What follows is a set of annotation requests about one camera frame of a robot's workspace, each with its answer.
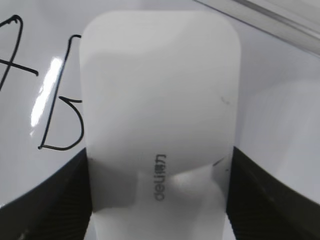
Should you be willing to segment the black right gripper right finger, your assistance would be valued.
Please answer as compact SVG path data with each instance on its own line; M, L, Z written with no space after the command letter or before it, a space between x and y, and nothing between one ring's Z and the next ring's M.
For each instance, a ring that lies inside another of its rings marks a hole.
M226 213L237 240L318 240L320 206L233 149Z

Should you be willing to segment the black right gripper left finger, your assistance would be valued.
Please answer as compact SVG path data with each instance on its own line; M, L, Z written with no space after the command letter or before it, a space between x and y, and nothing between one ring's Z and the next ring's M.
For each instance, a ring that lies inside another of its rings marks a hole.
M2 240L83 240L92 215L86 149L0 209Z

